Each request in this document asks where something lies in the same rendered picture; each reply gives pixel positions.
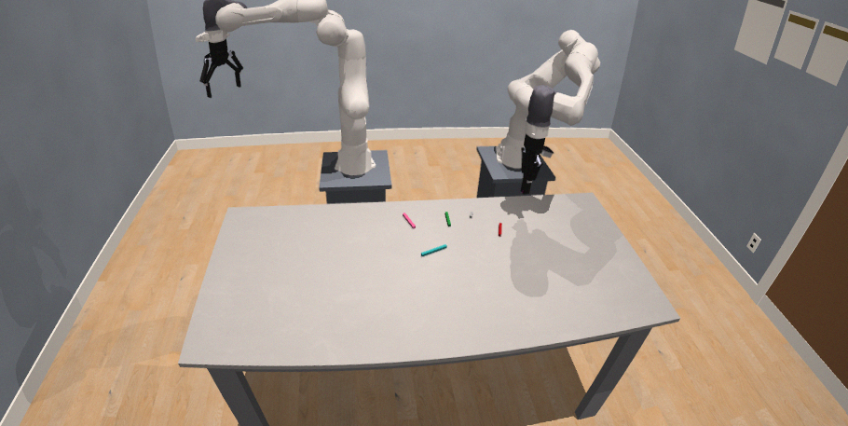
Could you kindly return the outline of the pink rod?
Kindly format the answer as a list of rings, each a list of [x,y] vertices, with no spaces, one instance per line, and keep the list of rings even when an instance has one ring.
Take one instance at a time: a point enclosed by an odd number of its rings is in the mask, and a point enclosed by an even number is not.
[[[403,217],[406,219],[406,221],[409,223],[409,225],[410,225],[412,228],[416,228],[416,226],[415,226],[415,225],[414,225],[414,223],[411,221],[411,219],[407,216],[407,214],[406,214],[406,213],[403,213]]]

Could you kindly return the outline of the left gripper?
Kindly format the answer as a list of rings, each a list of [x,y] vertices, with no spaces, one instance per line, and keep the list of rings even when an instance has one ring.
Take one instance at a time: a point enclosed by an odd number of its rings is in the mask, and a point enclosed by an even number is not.
[[[523,182],[521,192],[529,194],[531,183],[536,180],[540,166],[543,164],[540,161],[540,151],[544,147],[545,138],[535,139],[528,135],[525,136],[524,147],[522,150],[522,169]],[[526,156],[526,157],[525,157]],[[524,168],[525,167],[525,168]],[[527,176],[527,177],[526,177]],[[525,178],[526,177],[526,178]]]

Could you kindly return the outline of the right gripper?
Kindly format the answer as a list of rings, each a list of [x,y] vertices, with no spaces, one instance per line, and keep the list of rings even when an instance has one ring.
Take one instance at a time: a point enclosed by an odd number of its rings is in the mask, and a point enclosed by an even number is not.
[[[210,87],[209,81],[212,77],[212,74],[213,74],[215,68],[217,66],[220,66],[220,65],[225,64],[225,63],[227,65],[229,65],[233,70],[236,71],[235,77],[236,77],[237,87],[241,87],[239,75],[241,74],[241,70],[243,70],[243,67],[240,64],[238,58],[236,57],[235,51],[230,50],[229,52],[227,52],[226,39],[224,41],[218,42],[218,43],[209,42],[209,48],[210,48],[211,57],[209,59],[204,59],[204,65],[203,65],[203,69],[202,69],[202,73],[201,73],[201,77],[200,77],[200,82],[202,82],[203,85],[206,86],[207,96],[209,98],[212,97],[211,87]],[[238,66],[238,68],[232,62],[230,62],[227,59],[228,56],[230,56],[232,58],[232,60]],[[212,62],[212,64],[211,64],[211,67],[208,71],[210,62]]]

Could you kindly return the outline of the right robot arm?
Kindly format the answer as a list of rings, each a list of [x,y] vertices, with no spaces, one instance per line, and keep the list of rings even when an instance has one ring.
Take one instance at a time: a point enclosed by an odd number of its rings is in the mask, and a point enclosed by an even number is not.
[[[227,32],[259,23],[315,23],[319,40],[338,48],[341,149],[335,170],[347,175],[362,175],[376,167],[366,140],[365,116],[369,111],[369,99],[365,44],[362,33],[348,30],[342,16],[338,15],[327,9],[325,0],[278,0],[265,7],[251,8],[232,0],[205,0],[205,33],[195,39],[196,42],[218,43],[229,36]]]

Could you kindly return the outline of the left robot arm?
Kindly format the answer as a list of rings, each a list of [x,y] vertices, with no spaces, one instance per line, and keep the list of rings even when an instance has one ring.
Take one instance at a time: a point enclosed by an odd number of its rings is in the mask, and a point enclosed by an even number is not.
[[[581,122],[594,83],[593,73],[600,66],[597,49],[574,30],[561,34],[558,45],[564,51],[554,54],[533,74],[514,80],[508,86],[516,109],[510,118],[506,139],[502,139],[503,145],[496,146],[497,162],[522,169],[521,147],[524,147],[525,136],[547,137],[550,117],[570,126]],[[580,87],[576,97],[554,93],[553,87],[566,76]]]

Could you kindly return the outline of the turquoise rod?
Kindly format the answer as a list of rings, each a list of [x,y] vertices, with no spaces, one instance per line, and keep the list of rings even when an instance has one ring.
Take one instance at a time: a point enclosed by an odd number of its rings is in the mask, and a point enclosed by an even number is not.
[[[426,251],[426,252],[423,252],[423,253],[421,253],[421,256],[425,256],[425,255],[428,255],[428,254],[432,254],[432,253],[435,253],[435,252],[441,251],[441,250],[443,250],[443,249],[445,249],[445,248],[447,248],[446,244],[445,244],[445,245],[442,245],[442,246],[439,246],[439,247],[436,247],[436,248],[433,248],[433,249],[428,250],[428,251]]]

